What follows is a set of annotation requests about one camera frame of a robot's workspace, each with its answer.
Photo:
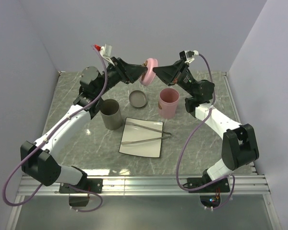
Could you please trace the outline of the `steel tongs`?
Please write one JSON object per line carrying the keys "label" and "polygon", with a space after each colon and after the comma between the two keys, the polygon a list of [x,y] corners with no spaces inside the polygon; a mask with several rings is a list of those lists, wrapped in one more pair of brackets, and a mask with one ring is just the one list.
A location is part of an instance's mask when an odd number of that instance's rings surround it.
{"label": "steel tongs", "polygon": [[155,140],[159,140],[159,139],[163,140],[163,139],[167,139],[167,138],[172,136],[172,134],[170,132],[158,130],[158,129],[155,129],[155,128],[150,128],[150,127],[147,127],[147,126],[142,126],[142,125],[139,125],[139,124],[136,124],[136,123],[133,123],[133,122],[126,121],[125,124],[128,125],[128,126],[134,126],[134,127],[139,127],[139,128],[147,129],[147,130],[150,130],[150,131],[158,132],[158,133],[161,133],[162,136],[159,137],[159,138],[150,138],[150,139],[143,139],[143,140],[137,140],[137,141],[124,141],[124,142],[121,142],[122,145],[140,144],[140,143],[155,141]]}

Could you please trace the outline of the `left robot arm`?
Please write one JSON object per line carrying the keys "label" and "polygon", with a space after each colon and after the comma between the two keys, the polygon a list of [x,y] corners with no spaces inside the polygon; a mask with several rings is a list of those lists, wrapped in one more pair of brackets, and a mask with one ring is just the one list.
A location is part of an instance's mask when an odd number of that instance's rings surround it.
{"label": "left robot arm", "polygon": [[90,122],[99,112],[104,93],[119,82],[134,83],[147,71],[144,65],[128,64],[121,58],[100,73],[96,67],[85,68],[81,73],[79,94],[68,112],[46,134],[34,143],[21,146],[22,171],[44,186],[54,183],[70,184],[81,193],[87,188],[87,175],[81,169],[57,163],[57,155],[73,135]]}

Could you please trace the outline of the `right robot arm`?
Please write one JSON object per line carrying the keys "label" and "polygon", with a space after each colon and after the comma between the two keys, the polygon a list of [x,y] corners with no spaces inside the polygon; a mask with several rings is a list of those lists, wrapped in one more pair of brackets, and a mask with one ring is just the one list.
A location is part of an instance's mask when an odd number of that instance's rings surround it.
{"label": "right robot arm", "polygon": [[214,191],[219,186],[219,180],[259,158],[254,128],[230,119],[215,108],[216,94],[212,79],[196,80],[189,70],[189,63],[183,59],[152,70],[166,85],[176,84],[190,95],[185,99],[185,109],[201,121],[195,131],[207,125],[222,139],[221,159],[204,172],[202,185],[206,191]]}

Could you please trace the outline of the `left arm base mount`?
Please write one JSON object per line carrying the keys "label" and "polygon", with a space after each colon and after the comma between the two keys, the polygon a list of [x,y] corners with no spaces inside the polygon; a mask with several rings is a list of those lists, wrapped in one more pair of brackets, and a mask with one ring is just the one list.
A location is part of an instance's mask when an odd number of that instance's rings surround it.
{"label": "left arm base mount", "polygon": [[79,185],[62,184],[59,188],[60,194],[88,193],[100,194],[102,192],[102,178],[86,178],[85,182]]}

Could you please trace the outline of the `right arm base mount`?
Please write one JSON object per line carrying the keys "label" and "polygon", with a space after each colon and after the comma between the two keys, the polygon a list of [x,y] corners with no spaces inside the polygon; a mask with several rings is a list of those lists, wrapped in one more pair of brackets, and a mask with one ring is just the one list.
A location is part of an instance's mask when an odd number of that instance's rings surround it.
{"label": "right arm base mount", "polygon": [[[194,178],[187,178],[187,182],[183,184],[184,188],[193,189],[200,187],[206,184],[203,178],[194,177]],[[229,182],[228,179],[222,179],[218,182],[215,182],[205,188],[202,188],[197,191],[191,191],[190,193],[228,193],[230,192]]]}

